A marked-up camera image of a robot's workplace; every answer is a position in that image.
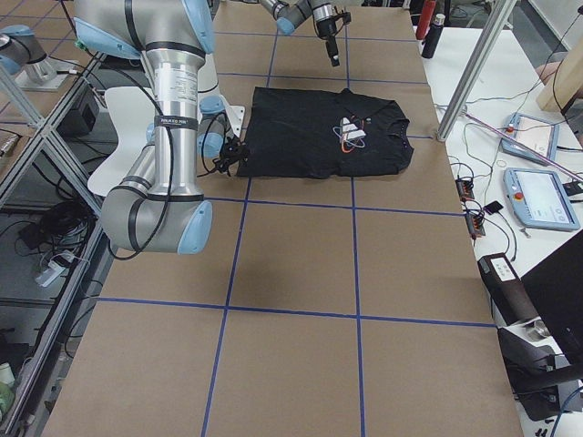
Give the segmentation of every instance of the electronic wire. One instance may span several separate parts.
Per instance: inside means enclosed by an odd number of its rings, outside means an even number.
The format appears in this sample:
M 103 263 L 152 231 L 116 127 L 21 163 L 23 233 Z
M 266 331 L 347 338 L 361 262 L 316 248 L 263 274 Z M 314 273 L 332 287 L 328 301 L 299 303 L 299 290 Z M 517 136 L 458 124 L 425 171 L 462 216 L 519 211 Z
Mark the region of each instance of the electronic wire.
M 512 258 L 510 259 L 511 262 L 514 262 L 517 260 L 517 253 L 518 253 L 518 243 L 517 243 L 517 234 L 515 233 L 514 229 L 512 228 L 512 226 L 510 226 L 510 222 L 506 219 L 506 217 L 504 217 L 502 215 L 502 213 L 500 211 L 497 211 L 496 214 L 498 216 L 500 216 L 502 218 L 502 220 L 504 220 L 504 222 L 506 223 L 506 225 L 508 226 L 508 228 L 510 229 L 510 233 L 512 234 L 512 240 L 514 242 L 514 254 L 512 255 Z
M 73 338 L 77 338 L 77 337 L 73 337 L 73 330 L 75 329 L 75 327 L 79 324 L 79 322 L 84 319 L 86 317 L 86 315 L 88 315 L 94 308 L 95 308 L 95 304 L 90 306 L 89 308 L 87 308 L 85 310 L 85 312 L 83 314 L 81 314 L 74 322 L 73 325 L 71 325 L 71 329 L 69 330 L 69 333 L 66 335 L 66 340 L 65 340 L 65 354 L 67 355 L 67 357 L 69 357 L 70 359 L 74 359 L 75 355 L 71 355 L 71 353 L 68 350 L 68 343 L 70 339 Z
M 111 71 L 115 71 L 116 73 L 122 75 L 127 80 L 129 80 L 133 85 L 137 86 L 138 89 L 152 103 L 152 105 L 156 109 L 156 112 L 158 113 L 158 115 L 161 116 L 161 117 L 164 117 L 164 113 L 162 112 L 162 109 L 160 108 L 158 102 L 156 100 L 154 100 L 154 98 L 149 94 L 149 92 L 146 90 L 146 88 L 143 87 L 136 79 L 134 79 L 132 76 L 130 76 L 125 71 L 119 70 L 119 69 L 114 68 L 112 66 L 106 66 L 106 65 L 104 65 L 102 63 L 101 59 L 98 59 L 96 56 L 92 55 L 88 50 L 86 50 L 86 53 L 88 55 L 90 55 L 95 61 L 97 61 L 98 63 L 100 63 L 104 68 L 110 69 Z M 156 236 L 156 234 L 158 233 L 159 229 L 162 226 L 162 223 L 164 222 L 164 218 L 166 217 L 166 215 L 168 213 L 170 199 L 172 197 L 172 182 L 173 182 L 173 176 L 174 176 L 173 175 L 174 174 L 174 139 L 173 139 L 173 136 L 172 136 L 171 129 L 169 127 L 166 127 L 165 129 L 166 129 L 166 132 L 168 134 L 168 139 L 169 139 L 170 169 L 169 169 L 168 191 L 166 193 L 166 198 L 164 199 L 164 205 L 162 206 L 162 210 L 160 212 L 158 222 L 156 223 L 156 226 L 154 227 L 154 229 L 152 230 L 152 232 L 150 233 L 149 237 L 146 239 L 146 241 L 144 242 L 144 244 L 142 246 L 138 247 L 138 249 L 136 251 L 134 251 L 134 253 L 132 253 L 131 255 L 128 255 L 126 257 L 120 257 L 120 256 L 118 256 L 118 255 L 116 255 L 114 253 L 113 249 L 111 248 L 111 245 L 108 244 L 107 245 L 107 249 L 109 251 L 109 254 L 112 257 L 114 257 L 114 259 L 118 259 L 118 260 L 121 260 L 121 261 L 127 261 L 127 260 L 130 260 L 130 259 L 134 259 L 137 255 L 139 255 L 141 252 L 143 252 L 144 249 L 150 243 L 150 241 L 153 240 L 154 237 Z
M 490 220 L 488 217 L 484 217 L 484 221 L 487 221 L 491 225 L 494 225 L 495 227 L 497 227 L 498 229 L 500 229 L 500 231 L 506 237 L 506 250 L 504 251 L 504 254 L 506 255 L 508 253 L 508 251 L 510 251 L 510 237 L 508 236 L 507 232 L 500 225 L 498 225 L 494 221 Z
M 71 18 L 69 11 L 66 10 L 65 2 L 63 0 L 59 0 L 58 3 L 61 4 L 61 9 L 63 9 L 63 12 L 65 13 L 66 20 L 69 22 L 71 30 L 73 30 L 73 33 L 75 34 L 75 36 L 77 36 L 77 29 L 75 28 L 75 23 L 73 22 L 73 18 Z
M 6 226 L 4 229 L 2 229 L 2 231 L 0 231 L 0 238 L 2 238 L 4 236 L 4 234 L 13 226 L 16 226 L 20 223 L 27 223 L 27 224 L 31 224 L 31 223 L 35 223 L 34 221 L 30 221 L 30 220 L 18 220 L 15 221 L 14 223 L 11 223 L 10 225 Z
M 88 70 L 85 66 L 82 66 L 81 64 L 77 63 L 77 62 L 73 62 L 73 61 L 67 61 L 65 59 L 61 59 L 59 57 L 56 56 L 49 56 L 51 59 L 55 59 L 56 61 L 59 62 L 64 62 L 66 64 L 71 64 L 72 66 L 78 66 L 79 68 L 82 68 L 84 72 L 87 72 L 89 75 L 91 75 L 98 83 L 99 85 L 103 88 L 103 89 L 107 89 L 107 87 L 104 85 L 103 82 L 101 82 L 101 79 L 99 79 L 99 77 L 97 77 L 97 75 L 95 73 L 93 73 L 92 71 Z
M 550 431 L 549 437 L 555 437 L 555 432 L 557 432 L 558 422 L 561 420 L 561 417 L 563 416 L 563 414 L 567 410 L 568 404 L 571 402 L 571 400 L 575 396 L 577 396 L 581 392 L 583 392 L 583 387 L 578 387 L 571 394 L 569 394 L 568 397 L 565 399 L 565 401 L 563 402 L 563 405 L 561 405 L 560 411 L 558 412 L 557 419 L 555 420 L 555 423 L 553 423 L 553 428 Z
M 18 139 L 24 137 L 24 135 L 19 134 L 18 132 L 15 132 L 14 130 L 10 130 L 10 129 L 4 129 L 3 127 L 0 127 L 0 132 L 6 132 L 8 134 L 13 134 L 18 136 Z

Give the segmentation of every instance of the table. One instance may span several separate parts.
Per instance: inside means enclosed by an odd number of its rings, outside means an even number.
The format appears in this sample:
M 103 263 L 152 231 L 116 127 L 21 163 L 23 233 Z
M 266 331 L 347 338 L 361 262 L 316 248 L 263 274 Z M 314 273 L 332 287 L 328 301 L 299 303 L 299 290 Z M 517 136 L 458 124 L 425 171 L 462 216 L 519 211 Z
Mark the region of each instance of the table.
M 520 434 L 409 15 L 351 12 L 332 69 L 309 23 L 278 36 L 259 6 L 221 4 L 221 90 L 394 98 L 411 167 L 202 179 L 208 247 L 114 262 L 46 437 Z
M 465 64 L 480 35 L 479 29 L 444 29 L 439 46 L 432 59 L 424 59 L 424 68 L 427 80 L 432 89 L 432 96 L 437 105 L 447 105 L 459 77 L 464 71 Z M 521 92 L 528 91 L 537 82 L 537 74 L 530 65 L 527 56 L 517 42 L 511 31 L 503 31 L 498 38 L 496 45 L 490 54 L 480 76 L 476 82 L 468 101 L 472 102 L 479 98 L 486 97 L 513 97 Z M 509 116 L 518 110 L 523 104 L 520 112 L 540 117 L 551 122 L 559 122 L 563 117 L 558 113 L 543 112 L 538 109 L 536 98 L 543 86 L 538 85 L 528 95 L 523 95 L 512 100 L 487 100 L 468 105 L 468 112 L 475 117 L 485 121 L 491 126 L 503 127 Z M 443 111 L 437 109 L 437 115 L 443 115 Z M 562 232 L 543 229 L 528 229 L 530 238 L 520 231 L 523 226 L 517 221 L 511 210 L 511 205 L 503 189 L 502 175 L 505 168 L 542 168 L 541 166 L 521 158 L 517 158 L 505 153 L 496 154 L 499 138 L 493 134 L 485 132 L 477 127 L 470 127 L 466 131 L 468 148 L 464 141 L 464 127 L 470 120 L 460 117 L 455 123 L 452 133 L 446 140 L 447 152 L 452 163 L 457 159 L 469 165 L 475 173 L 484 174 L 489 172 L 489 168 L 468 155 L 468 151 L 474 157 L 484 160 L 486 163 L 493 163 L 492 180 L 488 186 L 488 178 L 476 178 L 474 192 L 482 205 L 498 200 L 504 205 L 501 211 L 517 237 L 517 258 L 512 262 L 512 266 L 519 276 L 523 276 L 539 261 L 544 259 L 555 249 L 560 247 L 565 241 L 571 238 L 576 232 Z M 580 145 L 566 124 L 560 125 L 558 144 L 563 147 L 580 149 Z M 557 152 L 557 161 L 563 166 L 574 171 L 583 171 L 583 153 Z M 457 165 L 453 165 L 454 174 L 457 173 Z M 466 168 L 460 168 L 461 176 L 468 176 Z M 583 208 L 579 204 L 573 205 L 579 218 L 583 219 Z M 488 217 L 497 225 L 509 232 L 508 225 L 498 215 Z M 501 231 L 492 224 L 486 223 L 486 236 L 477 239 L 475 249 L 476 259 L 484 255 L 504 251 L 506 239 Z M 511 258 L 514 245 L 508 252 Z M 521 326 L 512 328 L 514 333 L 525 338 L 524 329 Z M 553 344 L 556 350 L 558 347 L 552 339 L 543 340 L 537 346 L 543 344 Z M 533 435 L 539 428 L 548 428 L 549 425 L 541 422 L 532 422 L 528 419 L 521 406 L 521 423 L 525 435 Z M 561 424 L 557 429 L 556 436 L 579 435 L 583 432 L 583 413 L 570 414 L 561 419 Z

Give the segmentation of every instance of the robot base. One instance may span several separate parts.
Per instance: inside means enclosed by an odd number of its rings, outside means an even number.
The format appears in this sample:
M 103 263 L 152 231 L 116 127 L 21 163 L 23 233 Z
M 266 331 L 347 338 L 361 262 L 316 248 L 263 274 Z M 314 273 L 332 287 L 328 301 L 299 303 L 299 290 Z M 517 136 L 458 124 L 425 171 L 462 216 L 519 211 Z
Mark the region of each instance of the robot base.
M 55 59 L 48 59 L 48 62 L 51 63 L 51 65 L 53 66 L 53 68 L 56 71 L 68 71 L 73 67 L 73 64 L 69 64 L 69 63 L 65 63 L 65 62 L 61 62 L 61 61 L 56 61 Z M 67 79 L 68 77 L 69 77 L 69 74 L 65 74 L 65 73 L 57 74 L 51 80 L 46 81 L 42 85 L 39 85 L 38 83 L 30 80 L 30 78 L 28 77 L 28 73 L 25 70 L 23 70 L 15 78 L 15 82 L 18 85 L 18 87 L 20 87 L 20 89 L 22 89 L 24 91 L 56 92 L 61 87 L 61 85 L 63 85 L 63 82 L 65 82 L 65 79 Z

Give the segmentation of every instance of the blue tape line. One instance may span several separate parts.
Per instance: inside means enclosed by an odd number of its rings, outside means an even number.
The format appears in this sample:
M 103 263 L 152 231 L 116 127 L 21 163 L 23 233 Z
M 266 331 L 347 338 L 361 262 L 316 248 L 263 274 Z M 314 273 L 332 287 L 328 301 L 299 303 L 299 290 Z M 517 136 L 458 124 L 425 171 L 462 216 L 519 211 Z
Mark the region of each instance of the blue tape line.
M 224 310 L 224 305 L 215 305 L 212 303 L 196 303 L 196 302 L 181 302 L 173 300 L 144 300 L 144 299 L 129 299 L 129 298 L 108 298 L 101 297 L 97 298 L 101 302 L 119 302 L 119 303 L 137 303 L 140 305 L 159 305 L 166 307 L 192 307 L 192 308 L 204 308 L 210 310 Z
M 13 7 L 12 9 L 10 9 L 6 15 L 2 15 L 2 17 L 0 17 L 0 21 L 4 20 L 5 18 L 11 16 L 11 14 L 18 9 L 20 6 L 22 6 L 22 3 L 24 3 L 25 0 L 20 0 L 20 2 L 18 2 L 18 5 L 16 5 L 15 7 Z M 29 16 L 28 18 L 38 18 L 37 16 Z
M 463 212 L 443 212 L 443 211 L 421 211 L 415 209 L 396 209 L 396 208 L 375 208 L 375 207 L 348 207 L 343 205 L 319 205 L 317 203 L 291 203 L 291 202 L 278 202 L 274 200 L 243 200 L 239 198 L 211 198 L 208 200 L 224 201 L 224 202 L 237 202 L 242 203 L 247 201 L 253 205 L 273 205 L 273 206 L 283 206 L 283 207 L 304 207 L 304 208 L 331 208 L 331 209 L 355 209 L 357 211 L 374 211 L 374 212 L 395 212 L 398 214 L 421 214 L 430 216 L 448 216 L 448 217 L 463 217 Z
M 308 79 L 308 80 L 336 80 L 343 82 L 345 77 L 313 77 L 313 76 L 286 76 L 286 75 L 258 75 L 254 73 L 237 73 L 237 72 L 221 72 L 217 76 L 248 76 L 248 77 L 271 77 L 272 79 Z M 405 84 L 405 85 L 429 85 L 427 82 L 412 81 L 412 80 L 385 80 L 385 79 L 354 79 L 351 77 L 351 82 L 371 82 L 375 84 Z
M 361 316 L 362 320 L 396 321 L 401 323 L 418 323 L 424 325 L 445 325 L 445 326 L 466 326 L 472 328 L 495 328 L 494 323 L 481 323 L 478 321 L 454 321 L 454 320 L 431 320 L 431 319 L 409 319 L 402 317 L 384 316 Z
M 463 212 L 439 212 L 439 211 L 416 211 L 411 209 L 392 209 L 392 208 L 368 208 L 357 207 L 359 211 L 376 211 L 376 212 L 398 212 L 402 214 L 422 214 L 428 216 L 448 216 L 448 217 L 463 217 Z
M 268 312 L 277 314 L 291 314 L 298 316 L 314 316 L 314 317 L 332 317 L 335 319 L 361 319 L 361 320 L 377 320 L 377 321 L 394 321 L 398 323 L 423 323 L 429 325 L 445 325 L 445 326 L 469 326 L 478 328 L 495 328 L 496 325 L 492 323 L 482 323 L 474 321 L 454 321 L 454 320 L 432 320 L 432 319 L 411 319 L 403 317 L 388 317 L 388 316 L 360 316 L 356 314 L 342 314 L 339 312 L 319 312 L 319 311 L 304 311 L 304 310 L 284 310 L 275 308 L 255 308 L 242 306 L 225 306 L 212 303 L 197 303 L 197 302 L 182 302 L 173 300 L 148 300 L 148 299 L 130 299 L 130 298 L 109 298 L 98 297 L 98 301 L 113 302 L 113 303 L 135 303 L 138 305 L 159 305 L 169 307 L 188 307 L 201 308 L 205 310 L 234 310 L 234 311 L 249 311 L 249 312 Z
M 346 46 L 346 87 L 350 89 L 350 56 L 348 51 L 348 27 L 344 27 L 344 45 Z
M 0 20 L 7 18 L 8 15 L 1 15 Z M 37 16 L 30 16 L 30 15 L 10 15 L 10 18 L 27 18 L 27 19 L 37 19 Z M 66 18 L 64 17 L 60 17 L 60 16 L 46 16 L 47 20 L 66 20 Z
M 291 202 L 276 202 L 271 200 L 250 200 L 249 203 L 255 205 L 280 205 L 284 207 L 306 207 L 306 208 L 336 208 L 336 209 L 352 209 L 352 207 L 342 205 L 319 205 L 316 203 L 291 203 Z
M 356 302 L 356 344 L 358 347 L 358 391 L 361 411 L 361 437 L 366 436 L 366 415 L 364 409 L 364 368 L 363 368 L 363 333 L 361 326 L 361 290 L 358 262 L 358 231 L 356 227 L 356 187 L 354 178 L 350 178 L 353 203 L 353 254 L 354 254 L 354 297 Z
M 10 102 L 6 103 L 2 109 L 0 109 L 0 115 L 2 115 L 2 113 L 6 110 L 6 108 L 8 107 L 8 105 L 10 105 Z
M 273 38 L 273 49 L 271 50 L 270 69 L 267 72 L 267 80 L 265 81 L 265 86 L 267 88 L 270 87 L 271 73 L 273 72 L 273 62 L 275 60 L 275 50 L 277 48 L 277 38 L 278 38 L 279 33 L 280 32 L 278 30 L 277 33 L 275 34 L 275 38 Z
M 237 236 L 237 244 L 235 246 L 235 253 L 233 255 L 233 264 L 230 269 L 230 278 L 229 278 L 229 290 L 227 291 L 227 299 L 225 301 L 225 309 L 222 314 L 222 321 L 220 323 L 220 333 L 219 333 L 219 341 L 217 343 L 217 349 L 215 351 L 215 361 L 212 366 L 212 376 L 210 377 L 210 386 L 209 386 L 209 395 L 207 397 L 207 406 L 204 412 L 204 421 L 202 423 L 202 430 L 200 431 L 200 437 L 206 437 L 207 429 L 209 427 L 209 417 L 210 417 L 210 406 L 212 404 L 212 395 L 214 394 L 215 390 L 215 382 L 217 380 L 217 372 L 219 371 L 219 361 L 220 361 L 220 352 L 222 350 L 222 341 L 225 335 L 225 327 L 227 326 L 227 316 L 229 314 L 229 302 L 230 302 L 230 295 L 233 289 L 233 283 L 235 280 L 235 271 L 237 269 L 237 261 L 239 258 L 239 250 L 240 250 L 240 242 L 242 240 L 243 235 L 243 228 L 245 226 L 245 216 L 247 214 L 247 201 L 249 199 L 249 193 L 251 192 L 251 181 L 252 179 L 249 178 L 247 182 L 247 192 L 245 193 L 245 203 L 243 205 L 243 211 L 240 215 L 240 225 L 239 225 L 239 235 Z
M 380 84 L 429 85 L 429 82 L 418 80 L 389 80 L 389 79 L 351 79 L 353 82 L 374 82 Z
M 366 36 L 349 36 L 349 40 L 357 41 L 383 41 L 385 43 L 419 43 L 416 39 L 394 39 L 394 38 L 370 38 Z
M 71 41 L 72 41 L 71 39 L 68 39 L 68 38 L 69 38 L 69 35 L 71 35 L 71 34 L 73 34 L 73 29 L 69 30 L 69 33 L 68 33 L 68 34 L 66 34 L 66 35 L 65 35 L 65 37 L 64 37 L 63 39 L 61 39 L 61 42 L 60 42 L 60 43 L 58 43 L 58 44 L 55 46 L 55 48 L 54 48 L 53 50 L 51 50 L 51 55 L 53 55 L 53 54 L 54 54 L 54 53 L 55 53 L 55 52 L 58 50 L 58 48 L 59 48 L 59 47 L 61 47 L 61 45 L 62 45 L 62 44 L 65 42 L 65 41 L 68 41 L 68 42 L 71 42 Z
M 275 36 L 277 34 L 273 33 L 273 34 L 264 34 L 262 32 L 228 32 L 228 31 L 220 31 L 217 32 L 215 31 L 215 34 L 217 35 L 246 35 L 246 36 Z
M 248 312 L 265 312 L 269 314 L 291 314 L 294 316 L 313 316 L 326 317 L 333 319 L 356 319 L 354 314 L 341 314 L 337 312 L 318 312 L 318 311 L 303 311 L 303 310 L 279 310 L 275 308 L 255 308 L 255 307 L 233 307 L 229 306 L 231 311 L 248 311 Z

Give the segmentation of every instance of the black device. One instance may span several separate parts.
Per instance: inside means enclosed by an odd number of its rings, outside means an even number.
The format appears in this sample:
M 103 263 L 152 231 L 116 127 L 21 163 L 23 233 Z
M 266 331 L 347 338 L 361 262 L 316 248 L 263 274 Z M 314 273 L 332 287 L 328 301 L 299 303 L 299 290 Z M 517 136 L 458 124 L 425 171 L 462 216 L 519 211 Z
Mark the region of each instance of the black device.
M 498 211 L 500 211 L 502 208 L 504 208 L 502 206 L 502 204 L 500 202 L 498 202 L 497 200 L 488 203 L 487 205 L 484 206 L 484 211 L 487 212 L 488 214 L 492 215 L 492 214 L 496 214 Z
M 541 319 L 574 364 L 583 364 L 582 269 L 583 233 L 579 232 L 522 277 Z
M 538 317 L 535 306 L 504 253 L 486 255 L 477 262 L 482 281 L 507 325 Z
M 525 386 L 524 381 L 527 378 L 540 379 L 548 375 L 569 372 L 567 359 L 555 356 L 549 346 L 538 348 L 505 328 L 498 330 L 498 340 L 508 379 L 528 417 L 532 421 L 542 421 L 558 414 L 568 395 L 577 388 L 577 380 L 547 384 L 535 390 Z M 583 408 L 583 401 L 575 398 L 569 402 L 568 407 L 571 411 L 580 411 Z
M 542 362 L 539 359 L 521 362 L 511 360 L 512 366 L 519 371 L 508 375 L 516 392 L 529 393 L 528 402 L 523 402 L 528 416 L 540 420 L 557 413 L 556 406 L 549 400 L 550 389 L 555 388 L 556 395 L 573 391 L 578 387 L 578 380 L 583 379 L 583 233 L 579 232 L 563 244 L 533 269 L 522 277 L 528 297 L 549 333 L 557 342 L 565 357 L 553 357 L 554 362 Z M 508 359 L 509 349 L 526 346 L 506 345 L 503 355 Z M 569 408 L 575 410 L 575 402 Z
M 63 137 L 87 135 L 93 130 L 98 114 L 99 105 L 91 88 L 86 86 L 56 131 Z
M 569 197 L 576 196 L 577 194 L 583 193 L 583 182 L 579 181 L 567 182 L 563 184 L 563 188 L 565 189 L 567 196 Z
M 437 14 L 431 25 L 429 25 L 429 32 L 423 42 L 423 52 L 421 56 L 425 59 L 431 59 L 434 57 L 435 50 L 437 49 L 437 43 L 439 43 L 439 38 L 444 30 L 445 15 Z

